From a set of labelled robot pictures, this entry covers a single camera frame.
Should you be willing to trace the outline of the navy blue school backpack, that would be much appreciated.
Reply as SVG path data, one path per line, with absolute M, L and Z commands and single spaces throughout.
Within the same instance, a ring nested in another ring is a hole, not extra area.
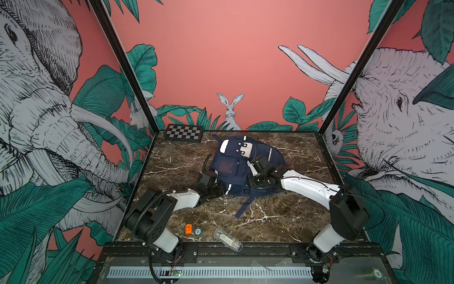
M 227 195 L 248 198 L 235 214 L 237 219 L 241 218 L 256 198 L 284 191 L 251 189 L 247 183 L 248 175 L 251 174 L 247 161 L 253 157 L 264 155 L 274 166 L 288 165 L 277 148 L 247 136 L 231 136 L 224 139 L 214 134 L 212 137 L 218 142 L 218 149 L 210 164 L 210 170 L 218 175 L 218 180 L 222 182 Z

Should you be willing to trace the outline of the clear plastic supply case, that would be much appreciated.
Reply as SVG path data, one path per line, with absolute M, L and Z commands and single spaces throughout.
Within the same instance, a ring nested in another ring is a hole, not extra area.
M 239 252 L 243 248 L 242 243 L 238 239 L 221 228 L 217 228 L 214 231 L 214 238 L 235 252 Z

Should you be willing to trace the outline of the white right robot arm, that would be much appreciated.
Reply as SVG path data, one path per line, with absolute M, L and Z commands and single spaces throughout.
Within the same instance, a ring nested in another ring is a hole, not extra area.
M 366 204 L 351 185 L 335 185 L 309 178 L 287 166 L 274 167 L 264 156 L 249 160 L 254 189 L 282 189 L 302 195 L 324 206 L 331 222 L 318 232 L 307 250 L 315 257 L 328 254 L 344 240 L 356 240 L 370 219 Z

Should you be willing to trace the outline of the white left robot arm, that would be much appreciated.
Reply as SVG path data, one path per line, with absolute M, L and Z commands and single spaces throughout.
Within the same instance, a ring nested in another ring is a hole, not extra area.
M 188 189 L 148 189 L 125 214 L 122 223 L 137 240 L 172 254 L 178 249 L 180 239 L 167 228 L 171 215 L 182 209 L 196 208 L 223 195 L 225 190 L 218 181 L 218 175 L 204 170 Z

